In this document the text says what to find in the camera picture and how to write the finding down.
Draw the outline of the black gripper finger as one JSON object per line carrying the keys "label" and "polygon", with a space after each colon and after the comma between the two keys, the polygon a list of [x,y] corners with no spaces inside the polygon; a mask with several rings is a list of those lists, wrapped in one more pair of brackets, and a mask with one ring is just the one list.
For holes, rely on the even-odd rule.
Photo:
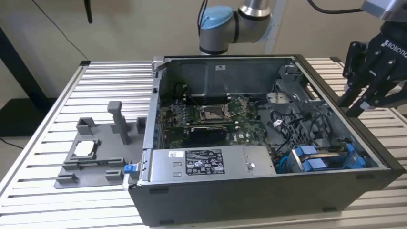
{"label": "black gripper finger", "polygon": [[[396,93],[387,95],[388,92],[403,82],[404,85]],[[407,76],[396,77],[376,75],[372,82],[347,111],[348,117],[359,117],[364,110],[369,108],[395,108],[407,103]]]}
{"label": "black gripper finger", "polygon": [[348,47],[343,69],[343,77],[347,79],[344,94],[337,100],[339,107],[348,107],[356,100],[361,89],[367,86],[367,79],[360,73],[367,58],[367,42],[352,41]]}

